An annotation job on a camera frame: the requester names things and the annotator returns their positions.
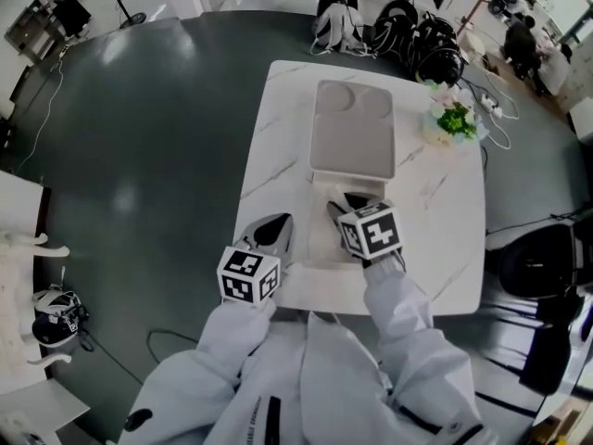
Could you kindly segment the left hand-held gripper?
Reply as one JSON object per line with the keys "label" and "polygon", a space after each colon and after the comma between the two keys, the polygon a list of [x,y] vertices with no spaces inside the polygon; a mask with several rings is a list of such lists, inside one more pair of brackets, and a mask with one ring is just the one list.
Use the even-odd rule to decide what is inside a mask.
{"label": "left hand-held gripper", "polygon": [[293,216],[277,213],[249,226],[227,247],[217,267],[222,301],[261,305],[282,283],[290,257]]}

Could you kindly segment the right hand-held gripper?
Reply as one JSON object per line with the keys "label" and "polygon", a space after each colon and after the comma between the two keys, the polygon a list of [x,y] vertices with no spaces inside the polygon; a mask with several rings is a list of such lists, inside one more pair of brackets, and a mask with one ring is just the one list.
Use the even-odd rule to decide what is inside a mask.
{"label": "right hand-held gripper", "polygon": [[399,217],[392,201],[364,192],[346,192],[344,199],[347,211],[334,201],[327,202],[326,211],[337,224],[346,251],[372,261],[402,248]]}

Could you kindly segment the white drawer box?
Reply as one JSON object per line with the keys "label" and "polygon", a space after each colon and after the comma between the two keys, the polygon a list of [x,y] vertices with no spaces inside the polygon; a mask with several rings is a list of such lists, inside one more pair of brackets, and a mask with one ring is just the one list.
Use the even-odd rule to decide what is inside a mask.
{"label": "white drawer box", "polygon": [[346,251],[337,224],[326,211],[334,201],[345,211],[346,192],[388,199],[395,176],[395,110],[385,89],[322,80],[317,86],[309,145],[312,171],[306,265],[355,269],[359,257]]}

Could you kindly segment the person's right forearm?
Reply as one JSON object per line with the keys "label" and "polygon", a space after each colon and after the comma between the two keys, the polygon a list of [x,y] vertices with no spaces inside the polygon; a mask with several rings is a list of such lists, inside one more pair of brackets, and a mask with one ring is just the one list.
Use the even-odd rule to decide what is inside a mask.
{"label": "person's right forearm", "polygon": [[460,413],[480,417],[471,360],[434,325],[430,300],[397,255],[363,262],[364,303],[379,332],[381,369],[398,407],[427,424],[446,426]]}

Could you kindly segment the person's left forearm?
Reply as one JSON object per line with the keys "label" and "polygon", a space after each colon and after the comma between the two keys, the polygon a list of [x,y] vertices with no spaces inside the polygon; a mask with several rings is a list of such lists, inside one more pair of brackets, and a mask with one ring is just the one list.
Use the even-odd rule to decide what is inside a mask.
{"label": "person's left forearm", "polygon": [[196,347],[196,361],[211,377],[235,386],[247,357],[268,335],[276,311],[272,299],[254,306],[225,301],[208,317]]}

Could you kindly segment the white marble table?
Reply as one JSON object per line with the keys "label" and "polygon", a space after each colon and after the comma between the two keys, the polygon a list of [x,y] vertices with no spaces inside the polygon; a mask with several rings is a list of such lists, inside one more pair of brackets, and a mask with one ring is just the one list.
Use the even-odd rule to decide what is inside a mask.
{"label": "white marble table", "polygon": [[[323,80],[387,90],[395,111],[395,175],[386,183],[313,172],[312,115]],[[476,143],[439,148],[422,136],[427,87],[396,77],[337,66],[277,60],[269,68],[249,149],[235,230],[270,214],[294,221],[291,256],[274,294],[286,308],[365,314],[360,265],[340,246],[329,201],[370,192],[397,207],[408,274],[435,315],[474,312],[485,254],[485,189]]]}

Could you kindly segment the person's white suit torso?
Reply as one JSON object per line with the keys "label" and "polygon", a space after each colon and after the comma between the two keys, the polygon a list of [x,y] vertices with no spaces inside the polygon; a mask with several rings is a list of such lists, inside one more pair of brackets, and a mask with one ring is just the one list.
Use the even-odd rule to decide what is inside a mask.
{"label": "person's white suit torso", "polygon": [[433,426],[396,405],[389,377],[344,327],[274,324],[233,386],[196,349],[145,381],[117,445],[492,445],[480,417]]}

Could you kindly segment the potted flower plant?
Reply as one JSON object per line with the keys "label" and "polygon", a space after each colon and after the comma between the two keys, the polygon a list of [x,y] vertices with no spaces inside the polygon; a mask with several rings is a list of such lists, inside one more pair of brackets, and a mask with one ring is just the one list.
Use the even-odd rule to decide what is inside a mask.
{"label": "potted flower plant", "polygon": [[457,84],[425,83],[430,89],[430,108],[423,114],[421,134],[426,142],[438,147],[481,141],[488,131],[475,110],[475,97]]}

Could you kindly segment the white power strip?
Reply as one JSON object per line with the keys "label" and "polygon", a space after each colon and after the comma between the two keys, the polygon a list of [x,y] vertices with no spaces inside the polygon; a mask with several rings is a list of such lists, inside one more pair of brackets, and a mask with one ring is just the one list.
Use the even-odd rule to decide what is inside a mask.
{"label": "white power strip", "polygon": [[480,104],[482,106],[482,108],[490,115],[492,115],[493,117],[496,117],[498,119],[501,119],[503,116],[503,112],[501,107],[499,106],[499,104],[492,99],[491,97],[489,97],[486,94],[482,94],[480,97]]}

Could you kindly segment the black round backpack device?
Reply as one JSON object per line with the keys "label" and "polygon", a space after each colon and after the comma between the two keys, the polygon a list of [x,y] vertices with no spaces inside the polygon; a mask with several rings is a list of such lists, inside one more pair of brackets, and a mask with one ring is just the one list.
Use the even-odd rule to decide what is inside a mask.
{"label": "black round backpack device", "polygon": [[417,24],[418,11],[412,0],[389,2],[373,25],[373,53],[378,57],[395,57],[401,62]]}
{"label": "black round backpack device", "polygon": [[447,20],[426,12],[414,31],[412,50],[411,71],[418,83],[452,87],[461,78],[466,61]]}

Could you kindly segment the black and white helmet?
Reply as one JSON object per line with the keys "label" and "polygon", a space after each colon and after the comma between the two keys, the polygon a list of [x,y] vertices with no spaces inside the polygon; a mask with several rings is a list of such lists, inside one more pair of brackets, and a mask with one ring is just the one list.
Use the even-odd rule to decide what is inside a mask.
{"label": "black and white helmet", "polygon": [[63,346],[75,338],[89,319],[87,309],[71,290],[48,288],[35,293],[32,303],[35,310],[32,335],[39,344],[49,349]]}

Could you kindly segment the large black round device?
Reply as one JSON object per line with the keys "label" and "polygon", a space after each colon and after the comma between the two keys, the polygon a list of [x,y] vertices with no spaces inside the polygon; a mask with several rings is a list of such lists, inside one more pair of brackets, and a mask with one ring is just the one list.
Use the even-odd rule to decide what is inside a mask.
{"label": "large black round device", "polygon": [[547,299],[593,283],[593,222],[553,224],[511,242],[500,254],[502,289],[523,299]]}

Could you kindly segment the white carved bench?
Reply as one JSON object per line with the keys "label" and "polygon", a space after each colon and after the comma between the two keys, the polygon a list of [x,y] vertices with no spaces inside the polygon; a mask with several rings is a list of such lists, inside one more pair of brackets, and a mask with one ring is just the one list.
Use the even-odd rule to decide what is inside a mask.
{"label": "white carved bench", "polygon": [[[0,232],[35,236],[44,194],[42,186],[0,171]],[[46,380],[55,362],[71,362],[61,352],[42,355],[32,335],[32,294],[33,256],[0,254],[0,396]]]}

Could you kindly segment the black chair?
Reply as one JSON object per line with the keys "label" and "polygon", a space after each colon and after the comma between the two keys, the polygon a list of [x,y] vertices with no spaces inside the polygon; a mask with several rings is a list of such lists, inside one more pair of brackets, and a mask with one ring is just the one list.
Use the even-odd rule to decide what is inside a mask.
{"label": "black chair", "polygon": [[475,395],[529,417],[537,425],[579,389],[578,380],[593,359],[593,297],[567,295],[542,299],[533,315],[506,306],[501,309],[533,321],[525,324],[507,317],[498,318],[504,324],[531,330],[531,344],[528,351],[515,351],[521,361],[519,365],[500,358],[484,358],[513,376],[507,399],[498,392],[477,391]]}

